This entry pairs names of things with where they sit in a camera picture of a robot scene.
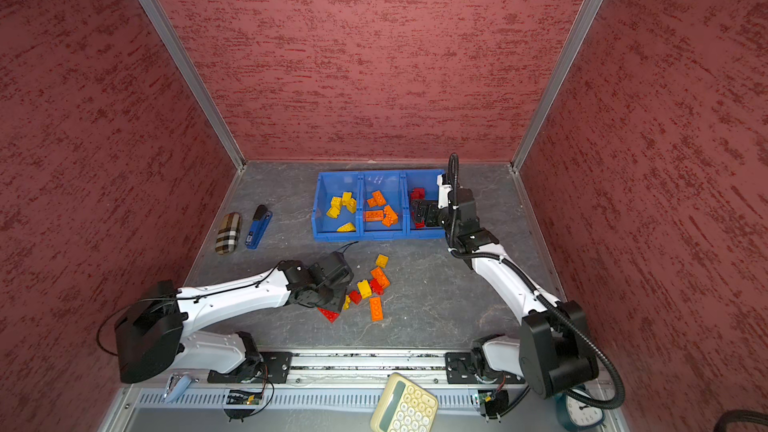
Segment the red lego top long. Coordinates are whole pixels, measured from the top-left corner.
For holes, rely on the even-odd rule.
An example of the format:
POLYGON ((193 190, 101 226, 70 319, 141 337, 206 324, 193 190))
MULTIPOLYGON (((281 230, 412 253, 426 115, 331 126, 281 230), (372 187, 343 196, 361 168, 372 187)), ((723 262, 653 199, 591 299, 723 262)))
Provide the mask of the red lego top long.
POLYGON ((425 196, 426 196, 426 192, 424 188, 414 188, 410 192, 411 200, 424 200, 425 196))

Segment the red lego long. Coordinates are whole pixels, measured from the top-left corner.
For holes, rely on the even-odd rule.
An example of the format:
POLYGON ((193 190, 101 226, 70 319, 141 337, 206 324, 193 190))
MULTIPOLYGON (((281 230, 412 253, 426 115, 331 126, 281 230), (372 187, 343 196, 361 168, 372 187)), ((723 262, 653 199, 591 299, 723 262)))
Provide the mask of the red lego long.
POLYGON ((426 192, 424 188, 414 188, 410 192, 411 200, 424 200, 425 196, 426 196, 426 192))
POLYGON ((330 322, 334 323, 340 316, 339 313, 319 308, 319 312, 330 322))

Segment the red lego long bottom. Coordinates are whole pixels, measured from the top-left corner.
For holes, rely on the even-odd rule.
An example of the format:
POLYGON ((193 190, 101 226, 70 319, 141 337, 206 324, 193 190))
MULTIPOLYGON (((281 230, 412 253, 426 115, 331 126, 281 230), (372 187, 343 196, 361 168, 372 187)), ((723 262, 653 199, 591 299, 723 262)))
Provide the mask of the red lego long bottom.
POLYGON ((319 308, 319 312, 330 322, 334 323, 340 316, 339 313, 319 308))

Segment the red lego small bottom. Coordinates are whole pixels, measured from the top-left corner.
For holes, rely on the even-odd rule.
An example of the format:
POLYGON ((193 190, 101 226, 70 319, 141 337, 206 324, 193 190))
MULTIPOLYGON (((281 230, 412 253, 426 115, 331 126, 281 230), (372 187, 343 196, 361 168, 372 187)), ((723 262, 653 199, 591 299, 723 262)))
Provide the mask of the red lego small bottom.
POLYGON ((362 300, 362 296, 359 291, 352 291, 350 294, 350 300, 355 304, 359 304, 362 300))

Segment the yellow lego long slanted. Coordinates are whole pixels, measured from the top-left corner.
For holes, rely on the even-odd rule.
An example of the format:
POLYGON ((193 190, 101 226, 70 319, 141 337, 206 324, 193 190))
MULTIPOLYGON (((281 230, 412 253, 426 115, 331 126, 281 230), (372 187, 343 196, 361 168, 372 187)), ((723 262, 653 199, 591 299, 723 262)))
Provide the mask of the yellow lego long slanted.
POLYGON ((354 223, 347 222, 347 223, 343 224, 342 226, 338 227, 336 229, 336 231, 339 232, 339 233, 351 233, 351 232, 355 232, 356 231, 356 227, 355 227, 354 223))

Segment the blue three-compartment bin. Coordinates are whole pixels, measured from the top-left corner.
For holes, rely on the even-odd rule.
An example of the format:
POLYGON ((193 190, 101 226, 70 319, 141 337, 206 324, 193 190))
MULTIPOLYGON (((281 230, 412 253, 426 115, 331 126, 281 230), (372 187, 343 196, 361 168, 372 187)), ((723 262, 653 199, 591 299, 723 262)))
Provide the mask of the blue three-compartment bin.
POLYGON ((311 217, 317 241, 442 239, 441 169, 321 172, 311 217))

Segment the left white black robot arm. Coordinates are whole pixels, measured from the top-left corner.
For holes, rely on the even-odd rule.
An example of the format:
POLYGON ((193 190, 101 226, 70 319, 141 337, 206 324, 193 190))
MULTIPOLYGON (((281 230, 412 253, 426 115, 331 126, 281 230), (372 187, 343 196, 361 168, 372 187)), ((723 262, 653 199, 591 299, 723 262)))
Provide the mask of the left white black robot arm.
POLYGON ((263 309, 296 305, 338 313, 354 273, 333 251, 311 265, 282 260, 269 270, 230 282, 151 287, 114 326, 120 379, 135 384, 168 370, 206 370, 213 382, 255 377, 262 361, 251 334, 209 332, 219 322, 263 309))

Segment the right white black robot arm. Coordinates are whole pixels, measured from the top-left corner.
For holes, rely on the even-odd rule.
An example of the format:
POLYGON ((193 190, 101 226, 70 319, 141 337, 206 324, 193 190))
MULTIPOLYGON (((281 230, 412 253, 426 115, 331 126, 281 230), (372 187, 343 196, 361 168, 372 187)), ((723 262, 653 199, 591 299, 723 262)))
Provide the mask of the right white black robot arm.
POLYGON ((598 354, 583 310, 547 292, 510 258, 481 226, 469 189, 445 186, 436 200, 416 192, 410 208, 416 223, 444 230, 450 254, 485 279, 519 322, 515 339, 499 335, 480 341, 481 369, 517 375, 543 398, 598 377, 598 354))

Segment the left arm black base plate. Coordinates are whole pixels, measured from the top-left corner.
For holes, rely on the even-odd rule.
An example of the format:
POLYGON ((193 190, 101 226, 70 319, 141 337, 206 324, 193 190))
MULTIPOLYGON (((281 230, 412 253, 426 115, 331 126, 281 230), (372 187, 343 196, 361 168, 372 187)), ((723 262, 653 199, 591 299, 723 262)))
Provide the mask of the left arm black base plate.
POLYGON ((294 354, 285 351, 262 352, 259 358, 247 357, 229 373, 211 370, 207 382, 211 384, 284 384, 291 369, 294 354))

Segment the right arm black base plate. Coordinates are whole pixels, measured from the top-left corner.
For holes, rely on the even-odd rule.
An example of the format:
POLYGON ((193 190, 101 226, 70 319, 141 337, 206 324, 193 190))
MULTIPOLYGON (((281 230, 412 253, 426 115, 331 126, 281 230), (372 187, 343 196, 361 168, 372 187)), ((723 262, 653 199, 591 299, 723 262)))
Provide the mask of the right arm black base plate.
POLYGON ((509 372, 491 369, 479 350, 444 354, 447 382, 451 385, 483 384, 498 386, 524 385, 525 381, 509 372))

